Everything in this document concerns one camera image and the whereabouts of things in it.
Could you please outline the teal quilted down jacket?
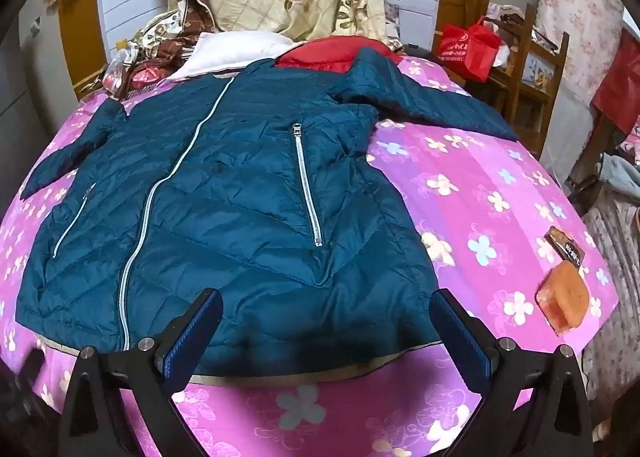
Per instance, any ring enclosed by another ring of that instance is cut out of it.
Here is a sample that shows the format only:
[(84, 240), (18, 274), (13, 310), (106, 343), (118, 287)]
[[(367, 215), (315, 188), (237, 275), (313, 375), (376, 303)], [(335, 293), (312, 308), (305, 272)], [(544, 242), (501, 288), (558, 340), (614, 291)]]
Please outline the teal quilted down jacket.
[(435, 343), (433, 265), (367, 162), (384, 118), (514, 135), (484, 102), (422, 86), (370, 48), (344, 73), (263, 59), (131, 110), (107, 100), (24, 188), (74, 179), (38, 229), (17, 322), (118, 351), (214, 288), (207, 377), (321, 373)]

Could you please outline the orange pouch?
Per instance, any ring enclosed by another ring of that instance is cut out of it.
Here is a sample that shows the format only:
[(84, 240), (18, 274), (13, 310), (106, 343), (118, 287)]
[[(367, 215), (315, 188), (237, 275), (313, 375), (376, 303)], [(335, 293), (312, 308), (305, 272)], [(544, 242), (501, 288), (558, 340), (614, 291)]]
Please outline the orange pouch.
[(544, 318), (559, 337), (582, 325), (588, 311), (590, 294), (574, 264), (562, 261), (544, 278), (535, 300)]

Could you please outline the brown snack packet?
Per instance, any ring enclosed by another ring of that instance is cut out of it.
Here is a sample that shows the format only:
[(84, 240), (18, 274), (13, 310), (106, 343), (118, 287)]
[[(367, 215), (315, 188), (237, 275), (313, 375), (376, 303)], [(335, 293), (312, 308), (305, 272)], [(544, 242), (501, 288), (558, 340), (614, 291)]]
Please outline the brown snack packet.
[(564, 233), (562, 229), (551, 226), (548, 232), (544, 234), (544, 239), (548, 241), (549, 245), (562, 260), (569, 261), (576, 269), (582, 267), (582, 262), (585, 258), (584, 249), (579, 247), (578, 243), (567, 233)]

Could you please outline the grey wardrobe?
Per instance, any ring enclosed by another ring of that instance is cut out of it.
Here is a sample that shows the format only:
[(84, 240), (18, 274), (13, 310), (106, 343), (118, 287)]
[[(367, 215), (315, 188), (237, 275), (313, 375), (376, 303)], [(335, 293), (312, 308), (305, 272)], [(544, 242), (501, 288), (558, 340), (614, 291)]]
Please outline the grey wardrobe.
[(58, 12), (27, 0), (1, 43), (2, 211), (76, 107)]

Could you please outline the wooden chair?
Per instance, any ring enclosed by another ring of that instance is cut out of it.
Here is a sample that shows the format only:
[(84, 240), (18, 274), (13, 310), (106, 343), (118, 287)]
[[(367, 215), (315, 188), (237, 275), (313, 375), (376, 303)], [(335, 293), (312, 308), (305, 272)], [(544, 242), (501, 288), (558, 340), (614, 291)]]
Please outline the wooden chair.
[(480, 87), (480, 96), (510, 123), (527, 150), (540, 158), (570, 48), (570, 35), (563, 31), (559, 42), (554, 42), (536, 26), (536, 8), (530, 4), (526, 9), (491, 4), (485, 24), (502, 39), (501, 53), (506, 59), (490, 70)]

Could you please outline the brown floral bedding pile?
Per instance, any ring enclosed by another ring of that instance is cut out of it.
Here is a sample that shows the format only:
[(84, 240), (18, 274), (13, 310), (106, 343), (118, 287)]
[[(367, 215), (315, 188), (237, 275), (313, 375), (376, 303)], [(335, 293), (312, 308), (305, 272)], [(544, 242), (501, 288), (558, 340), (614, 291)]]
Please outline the brown floral bedding pile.
[(201, 7), (159, 14), (116, 50), (101, 85), (114, 99), (124, 99), (160, 82), (189, 59), (203, 32), (213, 31), (214, 21)]

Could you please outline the white pillow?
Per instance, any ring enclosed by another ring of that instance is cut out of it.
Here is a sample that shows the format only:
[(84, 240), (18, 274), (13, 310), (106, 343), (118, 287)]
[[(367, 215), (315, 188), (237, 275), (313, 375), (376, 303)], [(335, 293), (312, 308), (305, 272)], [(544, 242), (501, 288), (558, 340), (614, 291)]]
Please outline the white pillow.
[(241, 70), (254, 61), (276, 59), (303, 45), (270, 31), (203, 32), (186, 62), (168, 81), (183, 81), (207, 73)]

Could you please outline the red shopping bag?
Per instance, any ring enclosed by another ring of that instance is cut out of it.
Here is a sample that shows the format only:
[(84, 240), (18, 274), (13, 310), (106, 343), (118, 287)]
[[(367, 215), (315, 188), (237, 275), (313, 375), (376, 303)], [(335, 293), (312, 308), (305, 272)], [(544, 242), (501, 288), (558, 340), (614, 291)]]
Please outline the red shopping bag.
[(445, 24), (436, 57), (461, 78), (484, 83), (498, 54), (501, 39), (485, 26), (485, 18), (462, 29)]

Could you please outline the red pillow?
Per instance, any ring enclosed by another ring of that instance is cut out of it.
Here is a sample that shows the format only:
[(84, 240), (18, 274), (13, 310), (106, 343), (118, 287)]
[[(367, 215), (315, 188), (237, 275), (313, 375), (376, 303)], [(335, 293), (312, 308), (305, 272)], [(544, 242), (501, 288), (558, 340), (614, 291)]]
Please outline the red pillow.
[(276, 66), (345, 73), (363, 48), (374, 50), (394, 65), (401, 62), (398, 54), (378, 40), (361, 35), (332, 35), (289, 50), (276, 60)]

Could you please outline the floral curtain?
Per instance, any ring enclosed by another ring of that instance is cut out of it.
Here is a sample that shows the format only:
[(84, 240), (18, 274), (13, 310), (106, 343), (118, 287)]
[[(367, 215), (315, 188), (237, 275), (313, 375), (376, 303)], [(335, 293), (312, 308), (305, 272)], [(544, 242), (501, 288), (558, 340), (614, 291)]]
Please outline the floral curtain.
[(615, 57), (623, 30), (621, 0), (539, 0), (536, 25), (552, 41), (570, 36), (563, 81), (588, 105)]

